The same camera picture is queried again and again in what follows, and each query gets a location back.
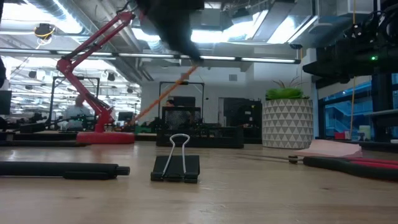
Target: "geometric patterned pot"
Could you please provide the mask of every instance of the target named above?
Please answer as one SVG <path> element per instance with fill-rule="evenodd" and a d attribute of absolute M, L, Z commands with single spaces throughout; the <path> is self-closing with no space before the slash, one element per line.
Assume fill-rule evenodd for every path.
<path fill-rule="evenodd" d="M 313 138 L 312 100 L 266 101 L 262 109 L 262 145 L 306 149 Z"/>

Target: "binder clip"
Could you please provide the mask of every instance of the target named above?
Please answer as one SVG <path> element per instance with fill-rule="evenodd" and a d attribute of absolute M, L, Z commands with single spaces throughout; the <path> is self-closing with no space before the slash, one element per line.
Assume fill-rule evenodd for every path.
<path fill-rule="evenodd" d="M 173 156 L 175 143 L 174 137 L 186 137 L 187 140 L 182 144 L 182 155 Z M 190 136 L 187 134 L 174 134 L 170 137 L 173 144 L 172 151 L 169 156 L 157 156 L 154 170 L 150 173 L 151 181 L 171 181 L 193 183 L 198 182 L 200 173 L 199 156 L 186 156 L 185 145 L 189 142 Z"/>

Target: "wooden table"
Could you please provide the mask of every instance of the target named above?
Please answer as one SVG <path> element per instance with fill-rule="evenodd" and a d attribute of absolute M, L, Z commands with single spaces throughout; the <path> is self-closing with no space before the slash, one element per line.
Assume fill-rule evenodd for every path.
<path fill-rule="evenodd" d="M 287 156 L 263 149 L 188 149 L 201 157 L 200 183 L 151 182 L 155 156 L 170 148 L 130 146 L 29 149 L 3 147 L 3 161 L 114 162 L 131 166 L 118 180 L 0 178 L 0 222 L 84 223 L 397 223 L 398 184 L 237 152 Z M 364 152 L 398 159 L 397 154 Z"/>

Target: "potted plant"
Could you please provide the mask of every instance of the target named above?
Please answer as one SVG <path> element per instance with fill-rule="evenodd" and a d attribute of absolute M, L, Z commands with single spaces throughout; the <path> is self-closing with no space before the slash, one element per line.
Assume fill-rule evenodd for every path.
<path fill-rule="evenodd" d="M 298 77 L 280 88 L 267 90 L 262 109 L 262 145 L 283 149 L 305 149 L 313 138 L 312 100 L 298 88 Z"/>

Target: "green plant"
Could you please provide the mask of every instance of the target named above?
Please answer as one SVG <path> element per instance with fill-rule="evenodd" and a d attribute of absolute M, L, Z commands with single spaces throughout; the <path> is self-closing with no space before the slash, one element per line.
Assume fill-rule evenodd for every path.
<path fill-rule="evenodd" d="M 303 84 L 303 82 L 296 81 L 298 78 L 299 77 L 294 77 L 288 85 L 285 85 L 282 80 L 279 80 L 278 82 L 273 80 L 273 82 L 278 84 L 280 88 L 267 90 L 266 99 L 308 99 L 309 96 L 304 96 L 303 90 L 297 88 L 299 85 Z"/>

